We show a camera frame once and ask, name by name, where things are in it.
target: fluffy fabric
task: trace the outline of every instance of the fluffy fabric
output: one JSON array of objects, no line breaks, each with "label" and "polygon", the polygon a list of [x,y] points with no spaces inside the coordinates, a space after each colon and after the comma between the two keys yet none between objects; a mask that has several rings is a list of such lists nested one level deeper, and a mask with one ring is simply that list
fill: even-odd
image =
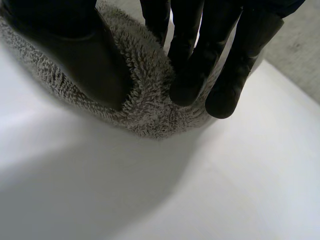
[{"label": "fluffy fabric", "polygon": [[100,1],[97,8],[109,24],[134,80],[134,89],[121,112],[106,109],[87,98],[52,61],[15,34],[3,18],[0,18],[0,38],[52,95],[109,124],[154,139],[168,138],[205,124],[210,119],[205,111],[205,99],[225,63],[232,40],[227,43],[199,99],[193,106],[178,107],[168,95],[174,71],[155,37],[139,22],[105,1]]}]

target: white surface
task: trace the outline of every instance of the white surface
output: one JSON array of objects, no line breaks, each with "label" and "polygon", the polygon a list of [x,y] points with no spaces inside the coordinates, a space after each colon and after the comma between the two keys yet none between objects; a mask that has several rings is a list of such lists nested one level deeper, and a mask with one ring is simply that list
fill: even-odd
[{"label": "white surface", "polygon": [[1,240],[318,240],[320,107],[264,62],[156,142],[62,108],[0,47]]}]

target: finger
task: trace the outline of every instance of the finger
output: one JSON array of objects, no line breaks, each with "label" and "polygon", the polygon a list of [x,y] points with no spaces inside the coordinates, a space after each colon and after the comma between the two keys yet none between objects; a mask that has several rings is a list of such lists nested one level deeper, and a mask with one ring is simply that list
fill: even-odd
[{"label": "finger", "polygon": [[206,99],[205,107],[211,116],[225,119],[233,114],[261,50],[283,23],[274,13],[244,8],[224,69]]},{"label": "finger", "polygon": [[180,106],[191,105],[216,66],[242,8],[227,0],[205,0],[200,37],[184,70],[170,88],[171,100]]},{"label": "finger", "polygon": [[204,0],[171,0],[174,34],[168,57],[178,73],[187,63],[195,46]]},{"label": "finger", "polygon": [[140,0],[146,27],[163,47],[170,20],[170,0]]}]

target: dark object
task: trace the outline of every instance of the dark object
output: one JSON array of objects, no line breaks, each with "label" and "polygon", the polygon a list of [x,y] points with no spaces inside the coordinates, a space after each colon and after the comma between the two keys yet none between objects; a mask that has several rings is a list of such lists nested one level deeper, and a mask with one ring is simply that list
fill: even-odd
[{"label": "dark object", "polygon": [[132,87],[129,69],[112,34],[98,11],[92,8],[90,28],[82,36],[69,37],[26,24],[5,5],[1,12],[8,24],[52,59],[90,99],[120,110]]},{"label": "dark object", "polygon": [[187,64],[197,40],[204,0],[172,0],[174,34],[168,57],[176,73]]},{"label": "dark object", "polygon": [[81,37],[91,31],[97,0],[1,0],[24,24],[38,26],[64,37]]},{"label": "dark object", "polygon": [[170,20],[170,0],[140,0],[145,26],[165,45]]},{"label": "dark object", "polygon": [[243,11],[229,56],[206,99],[205,108],[211,116],[225,119],[232,115],[259,53],[283,24],[274,13]]},{"label": "dark object", "polygon": [[189,106],[198,98],[241,12],[239,6],[229,1],[204,2],[199,42],[170,88],[170,98],[174,103]]}]

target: gloved hand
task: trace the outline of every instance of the gloved hand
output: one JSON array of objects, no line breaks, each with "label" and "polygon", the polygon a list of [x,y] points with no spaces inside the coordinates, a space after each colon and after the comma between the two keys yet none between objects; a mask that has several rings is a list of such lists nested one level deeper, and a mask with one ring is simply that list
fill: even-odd
[{"label": "gloved hand", "polygon": [[[189,106],[197,99],[240,18],[231,51],[205,103],[213,117],[231,116],[259,53],[282,27],[282,17],[303,2],[171,0],[170,4],[169,0],[140,0],[145,24],[162,45],[172,9],[174,36],[168,56],[177,77],[170,88],[171,100]],[[200,37],[194,49],[201,14]]]}]

